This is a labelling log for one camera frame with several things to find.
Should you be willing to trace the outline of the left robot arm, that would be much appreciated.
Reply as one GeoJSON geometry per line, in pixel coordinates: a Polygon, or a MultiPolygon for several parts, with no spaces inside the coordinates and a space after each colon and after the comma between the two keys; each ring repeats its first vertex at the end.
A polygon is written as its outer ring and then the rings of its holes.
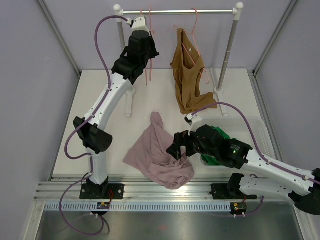
{"type": "Polygon", "coordinates": [[[90,177],[86,181],[86,193],[97,199],[108,194],[108,173],[106,151],[113,136],[105,132],[107,123],[122,97],[133,90],[148,61],[159,56],[152,34],[144,30],[132,32],[119,59],[108,73],[110,82],[106,85],[93,108],[82,118],[75,117],[73,125],[90,155],[90,177]]]}

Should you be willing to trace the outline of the pink tank top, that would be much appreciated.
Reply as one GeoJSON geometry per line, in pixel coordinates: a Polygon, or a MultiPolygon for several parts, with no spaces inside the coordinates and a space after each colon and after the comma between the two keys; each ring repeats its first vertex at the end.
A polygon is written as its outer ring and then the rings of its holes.
{"type": "Polygon", "coordinates": [[[176,160],[167,153],[173,141],[173,136],[164,130],[161,115],[152,112],[149,127],[128,151],[123,162],[154,183],[177,190],[193,179],[195,171],[184,154],[176,160]]]}

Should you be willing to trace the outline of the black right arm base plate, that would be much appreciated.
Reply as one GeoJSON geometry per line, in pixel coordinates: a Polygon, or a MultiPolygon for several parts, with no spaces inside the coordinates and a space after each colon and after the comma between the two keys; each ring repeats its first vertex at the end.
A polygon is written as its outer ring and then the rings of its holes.
{"type": "Polygon", "coordinates": [[[241,196],[232,195],[228,190],[227,183],[213,183],[211,186],[212,198],[214,200],[240,200],[241,196]]]}

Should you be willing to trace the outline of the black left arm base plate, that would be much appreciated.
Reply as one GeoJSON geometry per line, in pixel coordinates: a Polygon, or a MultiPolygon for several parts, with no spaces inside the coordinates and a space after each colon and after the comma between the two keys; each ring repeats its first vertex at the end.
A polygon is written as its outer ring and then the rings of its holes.
{"type": "Polygon", "coordinates": [[[107,183],[105,185],[82,184],[79,198],[82,200],[122,200],[124,185],[107,183]]]}

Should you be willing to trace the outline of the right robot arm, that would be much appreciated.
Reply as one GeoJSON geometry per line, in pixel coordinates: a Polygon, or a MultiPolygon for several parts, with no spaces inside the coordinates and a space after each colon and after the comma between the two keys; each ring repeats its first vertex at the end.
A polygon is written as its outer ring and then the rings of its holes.
{"type": "Polygon", "coordinates": [[[187,157],[201,154],[213,157],[224,167],[245,170],[261,177],[233,173],[226,185],[230,199],[256,199],[257,196],[283,198],[298,210],[320,214],[320,170],[299,170],[264,156],[257,148],[235,138],[224,138],[217,129],[204,125],[196,131],[178,132],[166,152],[179,160],[181,148],[187,157]]]}

